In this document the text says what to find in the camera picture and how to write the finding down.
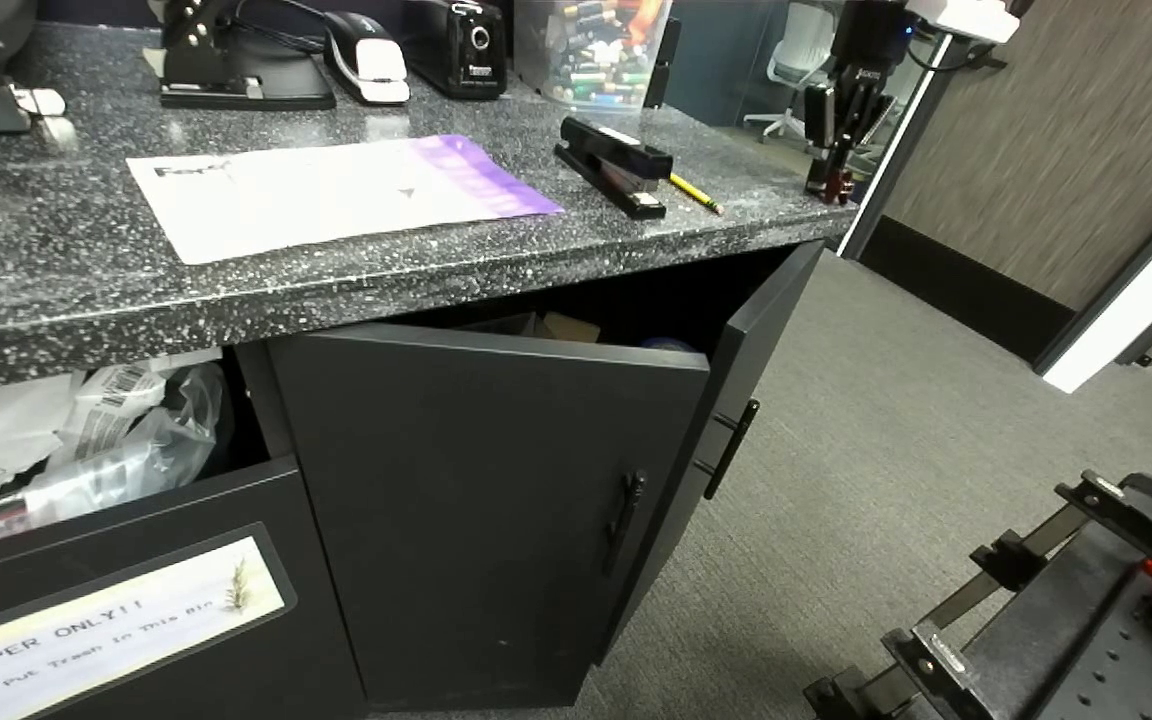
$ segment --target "cabinet door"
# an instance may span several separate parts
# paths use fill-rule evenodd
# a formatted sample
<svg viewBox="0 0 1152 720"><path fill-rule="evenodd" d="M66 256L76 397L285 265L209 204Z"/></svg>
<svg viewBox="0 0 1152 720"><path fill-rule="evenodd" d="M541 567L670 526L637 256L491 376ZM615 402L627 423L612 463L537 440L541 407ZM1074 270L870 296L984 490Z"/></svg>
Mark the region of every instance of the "cabinet door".
<svg viewBox="0 0 1152 720"><path fill-rule="evenodd" d="M368 706L574 706L708 359L366 324L271 366Z"/></svg>
<svg viewBox="0 0 1152 720"><path fill-rule="evenodd" d="M627 594L627 606L615 621L615 633L627 625L627 618L647 595L652 580L670 563L672 547L680 543L701 498L716 498L720 482L756 421L756 386L780 346L780 332L802 306L815 262L826 243L798 250L754 296L736 308L729 329L720 332L720 346L711 353L708 388L701 402L701 411L687 429L685 451L680 451L680 486L670 505L659 505L656 527L644 543L644 560L637 571L637 585Z"/></svg>

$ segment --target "granite countertop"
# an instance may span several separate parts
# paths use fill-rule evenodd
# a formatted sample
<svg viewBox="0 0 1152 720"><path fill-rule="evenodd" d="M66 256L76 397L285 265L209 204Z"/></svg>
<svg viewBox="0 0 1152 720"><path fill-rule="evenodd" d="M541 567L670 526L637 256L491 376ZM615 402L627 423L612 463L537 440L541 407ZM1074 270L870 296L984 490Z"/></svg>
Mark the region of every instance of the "granite countertop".
<svg viewBox="0 0 1152 720"><path fill-rule="evenodd" d="M851 211L802 198L761 154L672 108L639 136L675 154L724 215L672 188L666 221L627 221L553 158L563 108L530 89L451 104L412 84L406 111L186 111L159 108L142 50L157 34L44 26L18 67L60 89L68 126L0 136L0 386L243 346L307 329L577 285L706 256L833 241ZM462 132L563 215L331 241L186 270L148 211L128 158L312 147Z"/></svg>

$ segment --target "black clamp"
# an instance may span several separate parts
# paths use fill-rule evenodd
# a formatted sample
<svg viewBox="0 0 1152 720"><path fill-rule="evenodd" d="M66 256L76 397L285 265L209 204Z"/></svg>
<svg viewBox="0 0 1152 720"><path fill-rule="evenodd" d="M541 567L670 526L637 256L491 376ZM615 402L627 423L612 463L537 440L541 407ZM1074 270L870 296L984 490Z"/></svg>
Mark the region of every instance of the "black clamp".
<svg viewBox="0 0 1152 720"><path fill-rule="evenodd" d="M1003 585L1007 594L1020 594L1027 580L1037 580L1050 567L1050 556L1031 552L1024 543L1024 538L1003 531L1002 539L992 539L990 547L979 543L971 552L971 563L979 563L979 571L990 571L998 585Z"/></svg>
<svg viewBox="0 0 1152 720"><path fill-rule="evenodd" d="M803 688L815 720L871 720L879 707L864 695L864 676L855 670L815 679Z"/></svg>
<svg viewBox="0 0 1152 720"><path fill-rule="evenodd" d="M1121 539L1138 543L1143 556L1152 556L1152 512L1138 510L1125 490L1101 482L1098 471L1085 471L1078 490L1058 486L1058 498L1065 498L1074 510L1082 510L1088 520L1114 527Z"/></svg>
<svg viewBox="0 0 1152 720"><path fill-rule="evenodd" d="M666 215L656 185L670 180L672 172L670 154L631 142L623 132L590 126L580 115L570 115L562 126L562 144L553 154L570 162L591 188L601 188L631 221Z"/></svg>
<svg viewBox="0 0 1152 720"><path fill-rule="evenodd" d="M977 673L942 641L933 625L898 627L886 649L904 676L933 700L942 715L992 720L998 713L977 692Z"/></svg>

